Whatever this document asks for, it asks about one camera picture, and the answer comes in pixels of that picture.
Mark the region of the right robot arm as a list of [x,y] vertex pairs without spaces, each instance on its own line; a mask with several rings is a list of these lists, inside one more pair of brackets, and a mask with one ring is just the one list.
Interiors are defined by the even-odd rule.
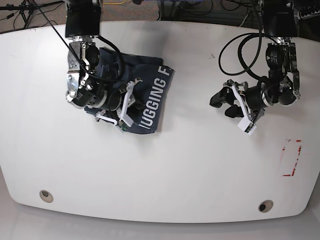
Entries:
[[[137,102],[134,88],[142,79],[122,80],[125,73],[123,55],[100,35],[101,4],[100,0],[66,1],[65,38],[70,40],[66,100],[94,115],[96,121],[111,123],[120,132],[125,132],[134,125],[128,109]],[[97,74],[101,55],[94,38],[113,48],[119,58],[118,70],[108,70],[105,76]]]

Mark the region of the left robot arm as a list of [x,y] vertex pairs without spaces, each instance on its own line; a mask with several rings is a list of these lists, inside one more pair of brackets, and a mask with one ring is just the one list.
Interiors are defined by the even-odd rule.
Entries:
[[[294,3],[290,0],[260,0],[260,10],[253,6],[257,17],[258,32],[242,34],[243,38],[237,49],[237,57],[243,70],[238,75],[247,73],[257,80],[255,86],[248,83],[227,80],[222,89],[211,97],[211,107],[229,107],[225,116],[239,118],[238,127],[248,135],[256,129],[257,121],[265,114],[265,109],[276,104],[290,106],[300,99],[300,73],[297,67],[296,44],[292,38],[297,37],[294,20]],[[246,64],[243,58],[244,45],[258,39],[257,51],[262,47],[262,39],[270,43],[265,51],[265,60],[269,68],[267,76],[258,76],[251,68],[253,63]]]

